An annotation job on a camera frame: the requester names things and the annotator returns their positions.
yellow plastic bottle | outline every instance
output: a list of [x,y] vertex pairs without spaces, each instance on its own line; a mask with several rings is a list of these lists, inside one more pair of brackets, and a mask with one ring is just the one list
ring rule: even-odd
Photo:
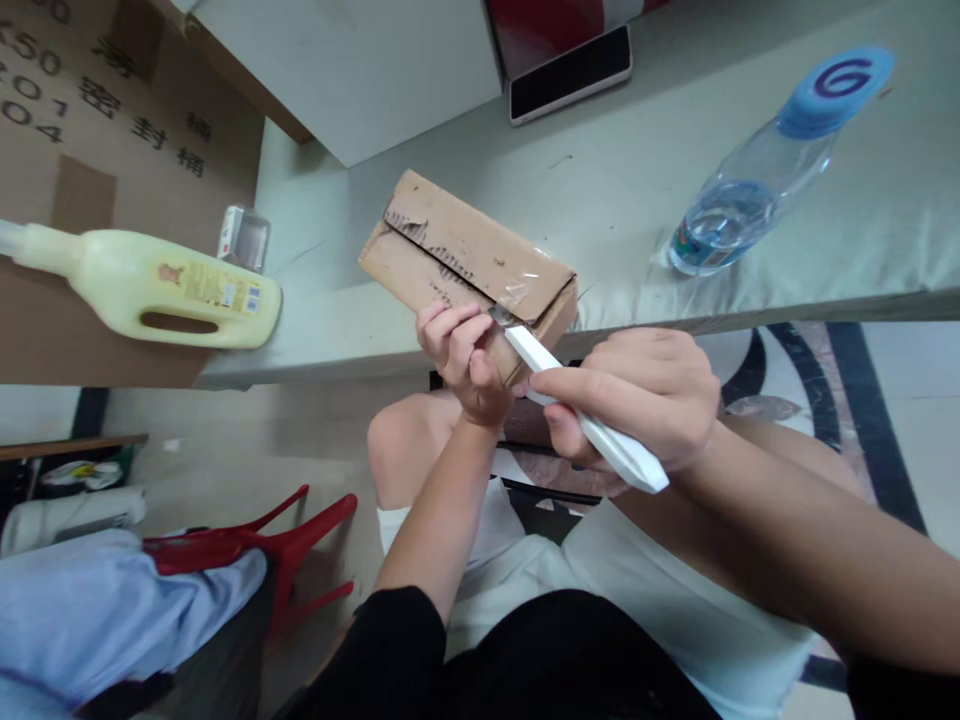
[[[115,332],[138,340],[210,348],[256,348],[280,314],[270,278],[176,243],[125,230],[83,235],[0,220],[0,253],[18,265],[63,275]],[[211,332],[145,325],[148,313],[212,323]]]

phone screen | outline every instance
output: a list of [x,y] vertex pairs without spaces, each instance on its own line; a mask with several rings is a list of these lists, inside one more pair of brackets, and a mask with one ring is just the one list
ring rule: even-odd
[[601,35],[551,60],[510,85],[510,112],[514,119],[590,87],[630,67],[630,40],[626,27]]

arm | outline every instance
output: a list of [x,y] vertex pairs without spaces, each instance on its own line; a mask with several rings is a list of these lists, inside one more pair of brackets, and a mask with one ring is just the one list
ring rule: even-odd
[[960,564],[930,540],[720,423],[675,482],[766,558],[792,613],[835,646],[960,673]]
[[438,302],[417,318],[420,345],[462,412],[393,541],[374,591],[416,586],[444,625],[477,535],[500,428],[513,407],[513,396],[480,347],[493,325],[476,304],[446,310]]
[[[719,383],[685,333],[617,333],[581,369],[532,378],[537,392],[647,445],[676,492],[749,544],[791,614],[845,652],[960,673],[960,564],[823,478],[716,421]],[[557,451],[599,459],[571,411],[546,411]]]
[[374,592],[415,585],[446,624],[477,534],[498,428],[462,417],[397,534]]

large cardboard box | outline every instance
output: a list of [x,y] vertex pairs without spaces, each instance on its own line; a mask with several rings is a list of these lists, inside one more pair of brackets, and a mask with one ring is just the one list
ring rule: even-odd
[[[0,9],[0,218],[213,254],[253,204],[263,116],[148,0]],[[186,387],[209,351],[117,335],[63,278],[0,260],[0,382]]]
[[[412,170],[404,173],[360,255],[360,266],[407,307],[499,303],[548,349],[577,317],[576,273]],[[529,368],[503,333],[487,352],[505,385]]]

product label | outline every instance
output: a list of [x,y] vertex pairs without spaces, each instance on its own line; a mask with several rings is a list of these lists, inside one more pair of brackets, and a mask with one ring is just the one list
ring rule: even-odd
[[683,262],[695,267],[710,269],[732,265],[741,255],[753,247],[752,245],[741,245],[736,248],[714,248],[705,243],[697,242],[690,237],[686,220],[680,223],[670,242],[673,245],[673,251]]
[[159,280],[188,300],[211,307],[224,308],[241,315],[260,313],[263,288],[227,270],[203,263],[162,263],[157,270]]

